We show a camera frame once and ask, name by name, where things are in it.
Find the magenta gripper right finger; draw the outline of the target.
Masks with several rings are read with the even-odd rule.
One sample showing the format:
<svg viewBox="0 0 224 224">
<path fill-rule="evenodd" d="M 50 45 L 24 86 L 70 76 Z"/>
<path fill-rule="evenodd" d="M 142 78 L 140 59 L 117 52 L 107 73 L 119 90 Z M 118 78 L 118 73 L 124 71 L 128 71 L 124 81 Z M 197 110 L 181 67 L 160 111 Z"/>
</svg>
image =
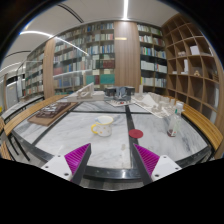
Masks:
<svg viewBox="0 0 224 224">
<path fill-rule="evenodd" d="M 152 182 L 152 172 L 159 161 L 159 156 L 137 144 L 134 144 L 132 154 L 135 158 L 143 184 L 150 184 Z"/>
</svg>

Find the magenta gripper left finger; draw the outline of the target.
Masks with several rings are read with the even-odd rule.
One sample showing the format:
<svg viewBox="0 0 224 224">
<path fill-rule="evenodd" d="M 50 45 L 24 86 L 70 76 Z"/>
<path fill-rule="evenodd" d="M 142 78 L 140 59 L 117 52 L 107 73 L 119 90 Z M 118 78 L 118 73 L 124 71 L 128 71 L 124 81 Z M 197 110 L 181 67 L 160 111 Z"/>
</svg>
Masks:
<svg viewBox="0 0 224 224">
<path fill-rule="evenodd" d="M 91 155 L 91 144 L 85 144 L 65 155 L 65 160 L 72 172 L 71 181 L 80 184 Z"/>
</svg>

